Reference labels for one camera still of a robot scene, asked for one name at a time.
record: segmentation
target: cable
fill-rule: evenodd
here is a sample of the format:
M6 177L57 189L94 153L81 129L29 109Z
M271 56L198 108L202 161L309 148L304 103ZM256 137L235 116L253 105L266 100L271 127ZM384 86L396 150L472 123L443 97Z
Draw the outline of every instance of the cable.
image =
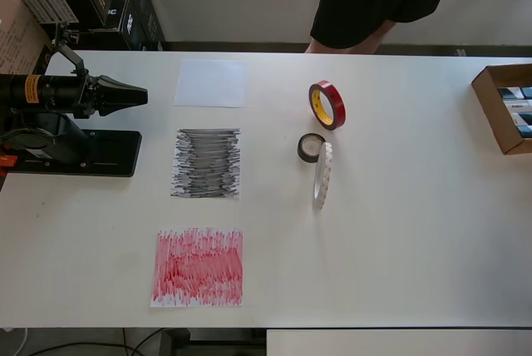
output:
M27 340L27 329L24 329L24 338L22 339L22 343L18 347L17 352L13 354L13 356L17 356L20 353L20 351L22 350L22 348L24 348L24 345L26 344L26 340Z
M133 353L137 352L139 356L145 356L145 354L142 354L140 351L133 349L131 346L122 345L122 344L106 344L103 342L72 342L71 344L57 345L52 348L38 350L32 354L29 354L28 356L37 356L38 354L45 354L46 352L51 352L52 350L68 348L70 346L78 346L78 345L92 345L92 346L107 346L111 348L124 348L124 349L132 350Z
M137 349L140 348L148 339L150 339L151 337L153 337L154 335L157 335L158 333L160 333L163 329L157 329L156 331L154 331L153 333L151 333L150 335L148 335L146 338L142 339L138 345L135 346L135 348L133 349L133 353L131 354L131 356L135 356L135 354L139 354L139 355L142 355Z
M130 356L130 353L127 351L127 341L126 341L126 329L122 329L122 338L124 339L124 352L126 352L126 356Z

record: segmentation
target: floor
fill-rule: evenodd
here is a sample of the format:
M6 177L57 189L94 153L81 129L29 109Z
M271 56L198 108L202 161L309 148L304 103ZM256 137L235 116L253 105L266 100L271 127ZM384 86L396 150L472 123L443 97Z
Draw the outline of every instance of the floor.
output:
M127 329L127 343L135 347L143 338L154 329ZM0 356L13 356L20 346L23 329L16 329L10 333L0 329ZM29 329L27 342L19 356L26 356L40 349L67 344L70 342L107 342L122 344L121 329ZM146 356L159 355L160 334L146 342L141 351ZM58 349L50 352L50 356L125 356L124 349L78 346Z
M127 344L135 347L142 339L156 329L126 329ZM250 337L249 329L189 329L191 340L209 341L242 341ZM20 346L23 329L5 332L0 329L0 356L13 356ZM32 352L50 348L70 342L107 342L122 344L122 329L29 329L27 342L19 356L27 356ZM142 345L140 351L145 356L159 356L160 334ZM206 352L195 353L198 356L207 356ZM76 346L58 349L50 352L50 356L125 356L125 350L120 348L105 348L94 346Z

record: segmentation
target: yellow label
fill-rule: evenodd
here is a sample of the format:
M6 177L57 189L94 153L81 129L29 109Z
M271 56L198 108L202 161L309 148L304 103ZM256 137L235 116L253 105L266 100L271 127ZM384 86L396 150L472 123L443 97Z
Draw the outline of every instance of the yellow label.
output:
M330 117L326 112L325 108L323 108L322 104L322 98L321 98L322 92L319 90L313 91L313 107L316 112L316 115L318 115L318 119L323 122L326 126L331 126L333 123L333 118Z
M38 104L39 103L39 92L38 84L41 76L39 75L30 75L26 77L26 102L28 104Z

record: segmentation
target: black scribbles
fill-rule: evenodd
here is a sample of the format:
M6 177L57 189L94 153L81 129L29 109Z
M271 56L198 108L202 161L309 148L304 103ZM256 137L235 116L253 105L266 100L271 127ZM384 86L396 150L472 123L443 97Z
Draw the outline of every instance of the black scribbles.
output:
M239 195L240 129L181 129L175 139L172 196Z

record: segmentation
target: black tape roll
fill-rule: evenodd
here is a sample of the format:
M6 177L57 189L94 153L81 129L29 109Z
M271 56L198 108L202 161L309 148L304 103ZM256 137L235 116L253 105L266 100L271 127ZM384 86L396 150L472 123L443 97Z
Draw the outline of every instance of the black tape roll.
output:
M308 133L299 139L298 155L307 163L318 162L319 150L325 139L316 133Z

